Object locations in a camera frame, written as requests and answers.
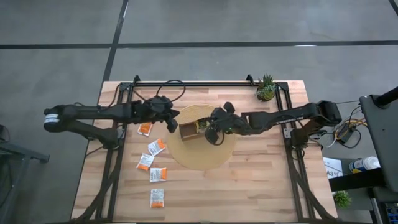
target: plant pot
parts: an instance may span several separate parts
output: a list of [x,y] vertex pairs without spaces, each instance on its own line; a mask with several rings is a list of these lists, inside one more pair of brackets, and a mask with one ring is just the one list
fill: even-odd
[[272,95],[270,94],[268,98],[263,98],[263,97],[257,95],[257,93],[256,93],[256,97],[257,97],[257,99],[259,99],[259,101],[267,102],[267,101],[272,100],[272,99],[275,97],[275,92],[273,91],[273,92],[272,92]]

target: white packet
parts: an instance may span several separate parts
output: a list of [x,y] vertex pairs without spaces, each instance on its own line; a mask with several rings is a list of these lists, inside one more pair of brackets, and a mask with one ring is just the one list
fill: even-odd
[[150,168],[149,182],[166,181],[166,168]]
[[150,190],[150,207],[151,208],[164,207],[164,189]]
[[137,164],[137,169],[142,169],[145,171],[148,171],[150,165],[152,165],[152,162],[154,161],[155,157],[144,154],[142,153],[141,159],[139,160],[139,163]]
[[148,145],[148,151],[153,155],[156,156],[160,152],[162,152],[166,148],[166,145],[162,142],[161,139],[158,139]]

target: sauce packet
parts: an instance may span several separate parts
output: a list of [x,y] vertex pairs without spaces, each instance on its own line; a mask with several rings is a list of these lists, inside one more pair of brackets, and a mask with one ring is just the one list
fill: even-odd
[[164,207],[164,189],[150,190],[150,207],[151,208]]
[[137,164],[137,169],[142,169],[145,171],[148,171],[150,165],[152,165],[152,162],[154,161],[155,157],[144,154],[142,153],[141,159],[139,160],[139,163]]
[[149,182],[166,181],[166,168],[150,168]]
[[148,145],[148,151],[153,155],[156,156],[160,152],[162,152],[166,148],[166,145],[162,142],[161,139],[158,139]]
[[152,125],[153,125],[152,123],[140,124],[137,130],[138,134],[149,136],[150,130],[152,129]]

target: black metal frame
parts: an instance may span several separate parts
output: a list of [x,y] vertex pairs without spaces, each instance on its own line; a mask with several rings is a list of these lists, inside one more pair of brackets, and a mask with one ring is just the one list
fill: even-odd
[[[248,75],[245,81],[241,82],[185,82],[185,86],[187,87],[198,87],[198,86],[258,86],[258,82],[255,82],[252,79],[251,75]],[[292,101],[290,99],[290,92],[289,92],[289,86],[287,82],[277,82],[276,83],[278,88],[275,91],[275,98],[278,106],[278,110],[282,111],[283,108],[283,103],[282,103],[282,97],[281,97],[281,91],[284,92],[285,95],[285,100],[287,103],[287,109],[292,108]],[[122,83],[120,89],[119,89],[119,96],[117,103],[122,103],[123,101],[123,95],[126,94],[127,92],[127,100],[131,101],[132,98],[132,93],[133,93],[133,88],[135,87],[158,87],[164,85],[163,82],[142,82],[141,79],[136,76],[134,78],[134,81],[131,83]],[[176,86],[182,86],[181,83],[168,83],[165,84],[164,86],[168,87],[176,87]],[[296,128],[295,122],[290,123],[292,128]],[[117,127],[118,123],[113,123],[113,127]],[[294,164],[294,158],[292,156],[292,148],[287,144],[288,138],[285,137],[283,129],[287,127],[287,124],[281,124],[282,128],[282,137],[285,142],[285,151],[286,151],[286,156],[287,156],[287,165],[289,168],[289,175],[290,175],[290,180],[292,184],[292,191],[293,191],[293,196],[294,196],[294,203],[295,203],[295,208],[297,212],[297,218],[298,222],[301,223],[356,223],[356,222],[343,222],[337,220],[335,217],[331,216],[320,204],[320,202],[317,200],[317,198],[314,196],[314,194],[311,192],[309,186],[308,186],[308,179],[307,179],[307,173],[305,170],[305,164],[303,160],[303,155],[301,151],[297,151],[297,160],[298,160],[298,168],[299,171],[297,171],[295,164]],[[123,124],[123,130],[126,130],[127,124]],[[101,188],[98,193],[98,195],[95,197],[93,202],[90,204],[90,206],[86,209],[86,211],[77,219],[70,220],[69,222],[64,222],[64,223],[112,223],[113,215],[114,215],[114,206],[116,204],[116,194],[118,191],[118,182],[119,182],[119,175],[121,171],[121,161],[123,157],[123,151],[124,151],[124,142],[125,142],[125,135],[121,138],[120,146],[117,151],[117,158],[116,158],[116,164],[114,166],[113,171],[109,174],[110,172],[110,166],[111,166],[111,161],[112,161],[112,155],[113,151],[109,150],[107,155],[106,155],[106,160],[105,160],[105,166],[104,166],[104,173],[103,173],[103,180],[101,183]],[[103,212],[103,205],[104,205],[104,200],[105,200],[105,195],[106,192],[109,190],[109,188],[112,186],[111,189],[111,195],[110,195],[110,201],[109,201],[109,208],[108,208],[108,213],[106,217],[102,216]],[[305,201],[307,205],[307,211],[308,211],[308,218],[305,218],[303,215],[303,208],[302,208],[302,203],[300,200],[300,193],[299,193],[299,186],[304,192],[305,196]],[[319,216],[322,218],[316,219],[315,216],[315,210],[318,212]],[[94,211],[96,211],[94,219],[90,219],[92,215],[94,214]]]
[[12,209],[14,208],[17,194],[21,187],[21,181],[25,176],[30,160],[37,159],[40,163],[44,164],[49,161],[50,155],[35,152],[9,142],[0,142],[0,155],[7,157],[4,158],[5,160],[8,160],[6,163],[9,163],[9,160],[20,163],[13,166],[13,168],[16,167],[17,172],[14,173],[13,170],[8,171],[10,172],[9,175],[13,176],[10,183],[11,188],[7,193],[8,196],[5,198],[3,206],[0,208],[0,223],[9,223]]

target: paper sign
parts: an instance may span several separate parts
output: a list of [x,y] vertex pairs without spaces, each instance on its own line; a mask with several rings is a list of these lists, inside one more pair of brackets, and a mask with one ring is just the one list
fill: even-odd
[[341,161],[339,159],[323,158],[323,163],[328,174],[328,178],[341,177],[343,175]]

